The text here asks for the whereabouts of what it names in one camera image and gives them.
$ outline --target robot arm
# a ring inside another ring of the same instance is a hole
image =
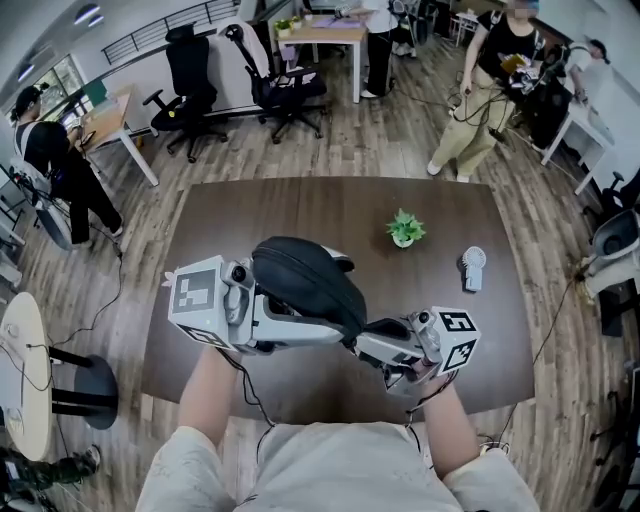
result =
[[[347,256],[323,249],[343,272],[354,268]],[[227,262],[215,256],[177,269],[169,277],[169,321],[195,341],[247,355],[342,343],[381,370],[387,391],[399,395],[466,366],[481,336],[466,311],[441,307],[382,319],[354,336],[343,325],[302,315],[267,293],[256,282],[253,265],[249,258]],[[418,377],[412,365],[420,360],[433,366]]]

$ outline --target white pot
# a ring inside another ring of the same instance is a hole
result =
[[[396,244],[400,249],[406,249],[410,245],[413,244],[414,240],[407,240],[406,242],[401,242],[396,238],[396,235],[392,235],[393,243]]]

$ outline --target dark brown tabletop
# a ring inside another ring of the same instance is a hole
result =
[[[398,208],[424,222],[427,235],[398,249],[386,234]],[[534,396],[529,329],[518,274],[489,187],[396,178],[292,178],[191,188],[165,270],[221,254],[241,259],[262,240],[289,235],[348,254],[349,274],[367,302],[368,320],[431,306],[467,309],[482,331],[456,379],[468,413]],[[458,259],[472,246],[487,255],[483,289],[462,290]],[[142,391],[178,402],[202,346],[167,320],[168,288],[156,297]],[[273,419],[286,423],[404,422],[415,400],[388,395],[381,375],[340,345],[246,356],[256,391]],[[242,399],[232,413],[259,418]],[[215,400],[215,390],[211,392]]]

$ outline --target small succulent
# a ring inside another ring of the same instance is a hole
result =
[[[416,216],[412,213],[398,210],[393,222],[387,224],[389,231],[387,233],[395,236],[399,242],[407,242],[409,240],[420,240],[427,232],[422,229],[424,223],[418,222]]]
[[[274,27],[276,30],[287,30],[291,28],[291,22],[289,20],[280,20],[274,23]]]

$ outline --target potted plant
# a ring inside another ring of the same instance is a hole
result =
[[[278,37],[289,37],[291,35],[291,22],[289,20],[276,21],[273,26],[278,32]]]
[[[389,227],[387,233],[391,234],[393,242],[401,249],[406,249],[426,235],[426,231],[422,229],[423,223],[418,222],[412,213],[402,211],[402,208],[398,210],[394,221],[387,226]]]

